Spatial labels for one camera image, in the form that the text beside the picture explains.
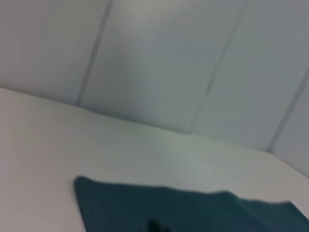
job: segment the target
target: dark green cloth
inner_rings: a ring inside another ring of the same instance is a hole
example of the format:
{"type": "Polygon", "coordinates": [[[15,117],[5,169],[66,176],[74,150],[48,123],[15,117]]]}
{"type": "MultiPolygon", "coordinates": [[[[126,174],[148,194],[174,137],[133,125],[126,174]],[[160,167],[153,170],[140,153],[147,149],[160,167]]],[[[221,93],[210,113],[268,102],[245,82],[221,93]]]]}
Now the dark green cloth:
{"type": "Polygon", "coordinates": [[[95,182],[78,177],[77,201],[87,232],[309,232],[290,202],[242,200],[230,192],[204,194],[95,182]]]}

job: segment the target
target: dark object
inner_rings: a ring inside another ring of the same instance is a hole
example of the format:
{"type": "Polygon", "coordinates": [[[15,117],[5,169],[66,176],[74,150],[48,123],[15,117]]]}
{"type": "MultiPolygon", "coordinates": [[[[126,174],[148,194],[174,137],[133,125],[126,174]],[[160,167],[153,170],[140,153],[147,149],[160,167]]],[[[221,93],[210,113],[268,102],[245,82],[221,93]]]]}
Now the dark object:
{"type": "Polygon", "coordinates": [[[230,192],[106,184],[78,177],[75,191],[87,232],[309,232],[290,202],[242,200],[230,192]]]}

